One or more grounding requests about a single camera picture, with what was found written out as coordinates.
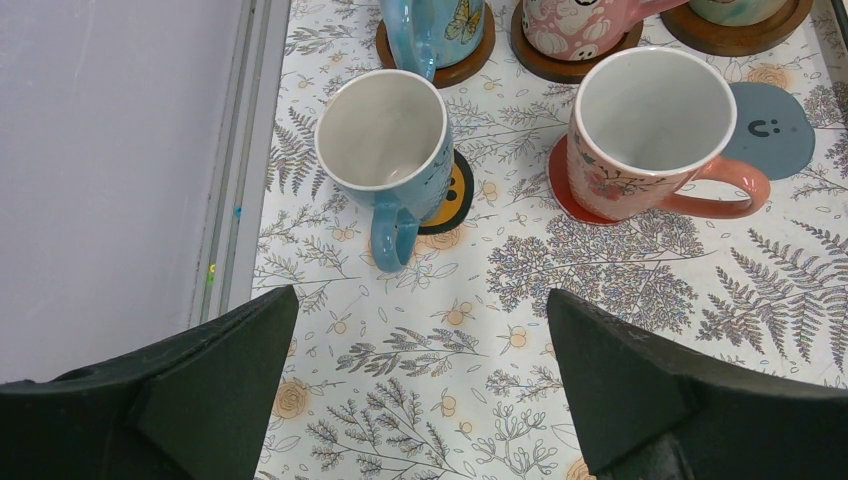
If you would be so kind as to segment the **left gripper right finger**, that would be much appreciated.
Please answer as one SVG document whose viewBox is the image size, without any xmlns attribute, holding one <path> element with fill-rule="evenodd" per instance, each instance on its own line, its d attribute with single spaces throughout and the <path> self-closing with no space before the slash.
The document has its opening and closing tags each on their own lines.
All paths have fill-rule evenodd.
<svg viewBox="0 0 848 480">
<path fill-rule="evenodd" d="M 600 479 L 843 479 L 847 393 L 702 354 L 560 289 L 547 316 Z"/>
</svg>

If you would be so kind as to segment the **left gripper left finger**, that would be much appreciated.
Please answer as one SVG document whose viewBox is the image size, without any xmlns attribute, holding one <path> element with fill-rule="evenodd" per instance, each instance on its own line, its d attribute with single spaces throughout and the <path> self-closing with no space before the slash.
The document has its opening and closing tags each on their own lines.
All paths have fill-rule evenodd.
<svg viewBox="0 0 848 480">
<path fill-rule="evenodd" d="M 48 382 L 1 387 L 5 479 L 250 479 L 299 310 L 273 289 Z"/>
</svg>

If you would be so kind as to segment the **red apple coaster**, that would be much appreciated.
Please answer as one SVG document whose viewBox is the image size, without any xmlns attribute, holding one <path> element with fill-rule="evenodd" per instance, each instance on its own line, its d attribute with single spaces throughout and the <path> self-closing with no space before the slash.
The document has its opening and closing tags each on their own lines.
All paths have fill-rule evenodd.
<svg viewBox="0 0 848 480">
<path fill-rule="evenodd" d="M 567 136 L 564 135 L 553 147 L 548 159 L 548 180 L 552 196 L 557 204 L 573 219 L 591 225 L 613 225 L 615 220 L 605 219 L 580 206 L 572 195 L 566 163 Z"/>
</svg>

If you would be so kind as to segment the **orange smiley coaster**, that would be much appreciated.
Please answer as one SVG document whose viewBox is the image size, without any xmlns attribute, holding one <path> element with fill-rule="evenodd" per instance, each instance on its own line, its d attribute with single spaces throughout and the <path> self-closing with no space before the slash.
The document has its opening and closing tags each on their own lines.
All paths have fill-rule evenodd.
<svg viewBox="0 0 848 480">
<path fill-rule="evenodd" d="M 457 228 L 470 211 L 474 176 L 465 157 L 454 150 L 454 166 L 446 197 L 437 213 L 419 226 L 419 235 L 437 235 Z"/>
</svg>

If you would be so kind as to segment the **pink small mug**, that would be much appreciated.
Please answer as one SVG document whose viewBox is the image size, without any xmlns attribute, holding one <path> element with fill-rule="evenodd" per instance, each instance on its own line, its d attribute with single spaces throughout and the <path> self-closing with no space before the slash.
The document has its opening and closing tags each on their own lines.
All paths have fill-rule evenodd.
<svg viewBox="0 0 848 480">
<path fill-rule="evenodd" d="M 649 209 L 752 215 L 771 185 L 758 169 L 722 155 L 736 121 L 729 84 L 705 61 L 660 47 L 612 54 L 574 99 L 566 154 L 572 195 L 616 223 Z"/>
</svg>

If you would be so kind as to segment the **grey blue coaster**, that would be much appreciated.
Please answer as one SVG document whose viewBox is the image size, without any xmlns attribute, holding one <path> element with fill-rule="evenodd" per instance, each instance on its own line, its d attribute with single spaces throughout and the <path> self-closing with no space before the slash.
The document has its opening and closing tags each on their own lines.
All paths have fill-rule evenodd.
<svg viewBox="0 0 848 480">
<path fill-rule="evenodd" d="M 809 164 L 815 132 L 793 95 L 758 82 L 736 82 L 730 89 L 737 121 L 723 156 L 757 168 L 771 181 L 789 178 Z"/>
</svg>

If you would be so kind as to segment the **blue floral mug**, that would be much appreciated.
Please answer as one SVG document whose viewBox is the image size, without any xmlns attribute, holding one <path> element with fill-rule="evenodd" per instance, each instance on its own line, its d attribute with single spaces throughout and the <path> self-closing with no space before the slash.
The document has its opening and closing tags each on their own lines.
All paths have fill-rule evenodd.
<svg viewBox="0 0 848 480">
<path fill-rule="evenodd" d="M 360 75 L 328 101 L 314 146 L 340 190 L 370 210 L 376 267 L 402 270 L 420 225 L 439 211 L 450 187 L 454 147 L 440 93 L 405 70 Z"/>
</svg>

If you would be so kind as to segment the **pink large mug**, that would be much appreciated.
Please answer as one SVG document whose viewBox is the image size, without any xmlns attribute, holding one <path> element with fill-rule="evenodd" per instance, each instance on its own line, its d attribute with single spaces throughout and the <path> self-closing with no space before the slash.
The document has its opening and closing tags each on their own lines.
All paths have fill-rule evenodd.
<svg viewBox="0 0 848 480">
<path fill-rule="evenodd" d="M 525 38 L 540 53 L 585 61 L 612 49 L 639 21 L 686 0 L 524 0 Z"/>
</svg>

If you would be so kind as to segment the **cream mug front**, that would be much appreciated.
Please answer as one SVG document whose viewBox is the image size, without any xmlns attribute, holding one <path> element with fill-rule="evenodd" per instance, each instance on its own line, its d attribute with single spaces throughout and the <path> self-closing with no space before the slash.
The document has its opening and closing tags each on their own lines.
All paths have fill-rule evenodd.
<svg viewBox="0 0 848 480">
<path fill-rule="evenodd" d="M 702 19 L 721 26 L 743 27 L 760 23 L 786 4 L 786 0 L 691 0 L 689 7 Z"/>
</svg>

